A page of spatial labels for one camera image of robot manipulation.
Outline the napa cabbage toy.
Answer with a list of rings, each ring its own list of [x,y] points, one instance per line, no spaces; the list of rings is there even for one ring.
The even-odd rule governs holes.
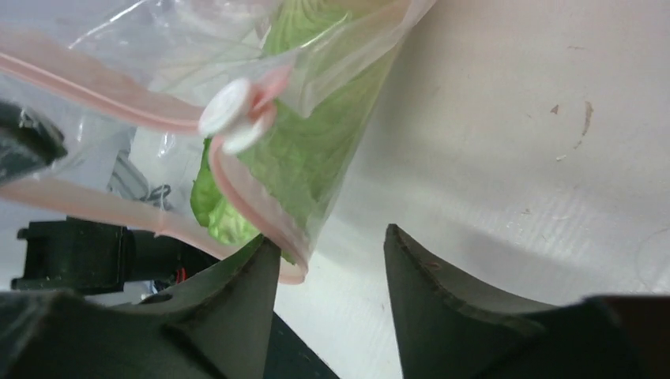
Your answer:
[[[320,234],[401,47],[403,1],[286,1],[264,48],[302,48],[301,116],[277,103],[274,127],[240,161],[307,239]]]

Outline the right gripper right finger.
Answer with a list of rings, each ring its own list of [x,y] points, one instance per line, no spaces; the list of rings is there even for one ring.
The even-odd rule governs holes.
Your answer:
[[[666,378],[669,298],[597,295],[534,312],[458,296],[456,268],[398,225],[384,258],[406,378]]]

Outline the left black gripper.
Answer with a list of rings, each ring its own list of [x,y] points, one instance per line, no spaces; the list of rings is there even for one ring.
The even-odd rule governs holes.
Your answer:
[[[61,130],[45,116],[1,101],[1,184],[49,168],[67,156]]]

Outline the clear zip top bag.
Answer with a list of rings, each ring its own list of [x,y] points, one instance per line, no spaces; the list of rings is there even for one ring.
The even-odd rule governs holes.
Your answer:
[[[311,113],[299,93],[303,49],[264,48],[284,2],[2,2],[1,97],[49,118],[68,151],[1,185],[2,199],[137,227],[218,258],[264,235],[281,249],[279,280],[302,283],[317,238],[307,239],[242,152],[225,154],[222,137],[198,132],[209,101],[240,78],[258,91],[250,114],[275,114],[260,140],[278,102]],[[401,46],[433,6],[403,2],[392,28]]]

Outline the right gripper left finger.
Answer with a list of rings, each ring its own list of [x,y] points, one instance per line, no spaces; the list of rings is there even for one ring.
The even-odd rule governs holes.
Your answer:
[[[260,378],[280,249],[238,253],[138,304],[68,291],[1,295],[4,378]]]

